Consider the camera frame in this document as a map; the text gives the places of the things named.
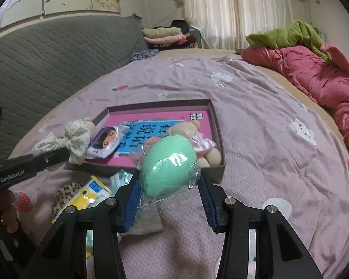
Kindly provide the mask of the person's left hand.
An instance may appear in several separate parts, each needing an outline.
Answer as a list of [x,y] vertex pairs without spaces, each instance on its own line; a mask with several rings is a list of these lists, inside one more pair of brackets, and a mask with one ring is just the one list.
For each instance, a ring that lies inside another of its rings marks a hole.
[[15,195],[9,189],[0,191],[0,223],[9,233],[15,233],[19,228],[14,201]]

